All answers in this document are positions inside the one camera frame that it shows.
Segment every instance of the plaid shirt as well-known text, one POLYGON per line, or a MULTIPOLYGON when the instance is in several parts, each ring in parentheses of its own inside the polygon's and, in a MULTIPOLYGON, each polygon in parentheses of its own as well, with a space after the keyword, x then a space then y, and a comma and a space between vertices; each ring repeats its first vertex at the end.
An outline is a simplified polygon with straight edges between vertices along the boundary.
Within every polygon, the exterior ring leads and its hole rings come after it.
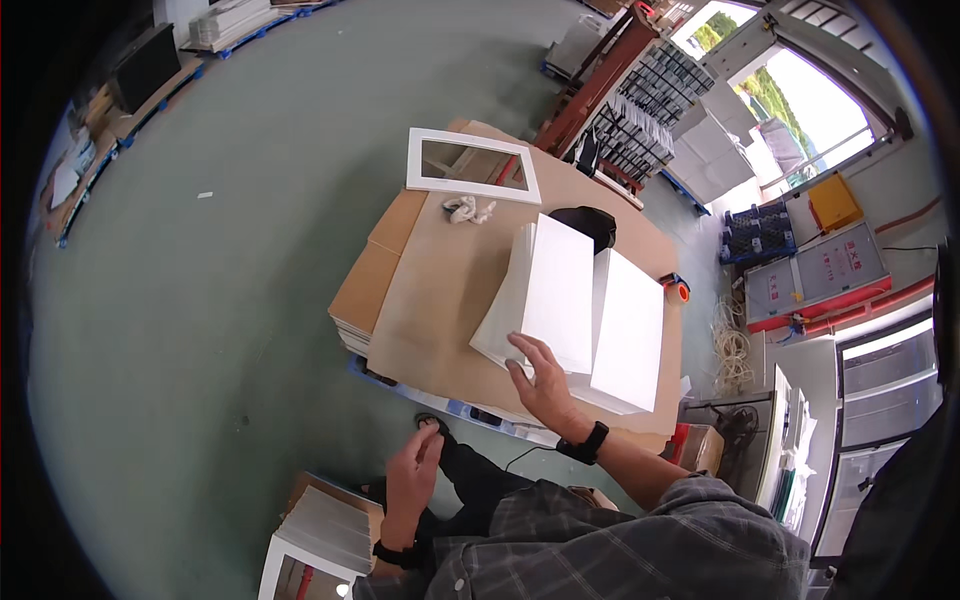
POLYGON ((810 547, 719 479, 677 481, 647 516, 540 480, 500 501, 488 538, 434 540, 436 572, 361 577, 359 600, 802 598, 810 547))

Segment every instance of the black wristband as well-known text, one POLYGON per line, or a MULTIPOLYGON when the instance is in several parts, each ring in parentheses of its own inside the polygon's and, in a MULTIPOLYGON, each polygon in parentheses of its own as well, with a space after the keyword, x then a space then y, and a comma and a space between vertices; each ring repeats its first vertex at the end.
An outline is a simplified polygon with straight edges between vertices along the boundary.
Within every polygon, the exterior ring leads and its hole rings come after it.
POLYGON ((597 462, 597 452, 600 445, 607 439, 610 428, 600 421, 593 425, 593 431, 590 432, 587 440, 582 444, 571 444, 563 438, 557 442, 557 451, 570 458, 580 461, 584 465, 595 465, 597 462))
POLYGON ((379 541, 373 545, 373 555, 385 563, 395 564, 405 571, 420 568, 426 558, 426 546, 419 540, 412 548, 404 548, 402 552, 389 550, 379 541))

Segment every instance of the person's right hand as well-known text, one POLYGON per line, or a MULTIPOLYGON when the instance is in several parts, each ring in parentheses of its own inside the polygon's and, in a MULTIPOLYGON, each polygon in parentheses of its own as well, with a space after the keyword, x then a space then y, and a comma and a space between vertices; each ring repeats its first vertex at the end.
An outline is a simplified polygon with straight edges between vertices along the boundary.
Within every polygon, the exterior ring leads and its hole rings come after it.
POLYGON ((564 369, 557 363, 550 346, 522 333, 511 333, 513 344, 534 366, 531 383, 515 360, 507 360, 507 371, 514 380, 520 402, 530 414, 568 442, 582 444, 593 431, 593 422, 580 412, 566 387, 564 369))

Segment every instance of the cardboard sheet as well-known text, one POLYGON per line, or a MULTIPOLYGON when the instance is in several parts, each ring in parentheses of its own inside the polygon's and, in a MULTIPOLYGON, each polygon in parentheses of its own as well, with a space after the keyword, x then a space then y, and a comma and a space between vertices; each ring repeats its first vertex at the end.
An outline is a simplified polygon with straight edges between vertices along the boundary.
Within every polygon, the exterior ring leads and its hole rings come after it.
MULTIPOLYGON (((488 125, 470 122, 464 133, 517 142, 488 125)), ((507 372, 471 348, 470 337, 483 320, 507 271, 516 231, 538 212, 591 205, 616 219, 618 252, 647 275, 677 270, 673 242, 615 192, 572 166, 531 148, 541 206, 498 203, 482 226, 452 226, 441 209, 450 198, 431 192, 396 266, 373 330, 368 365, 373 371, 429 394, 525 415, 507 372)), ((660 377, 653 413, 616 416, 586 402, 593 419, 654 451, 673 434, 680 401, 681 309, 665 304, 660 377)))

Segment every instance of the black cable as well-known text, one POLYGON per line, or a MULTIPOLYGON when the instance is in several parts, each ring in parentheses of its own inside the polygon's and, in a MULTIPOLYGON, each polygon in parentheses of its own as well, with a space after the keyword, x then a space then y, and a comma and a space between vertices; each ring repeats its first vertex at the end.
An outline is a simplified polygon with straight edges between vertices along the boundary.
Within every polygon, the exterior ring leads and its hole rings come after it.
POLYGON ((521 458, 523 458, 523 457, 526 456, 527 454, 530 454, 530 453, 533 452, 534 450, 546 450, 547 452, 556 452, 556 451, 557 451, 557 448, 544 448, 544 447, 541 446, 541 445, 535 445, 534 447, 528 449, 528 450, 527 450, 526 452, 524 452, 523 454, 520 454, 519 456, 517 456, 516 458, 514 458, 514 460, 510 461, 509 463, 507 463, 507 466, 504 467, 503 470, 505 470, 505 471, 507 471, 507 472, 509 473, 509 472, 510 472, 510 465, 512 465, 512 464, 515 463, 516 461, 520 460, 521 458))

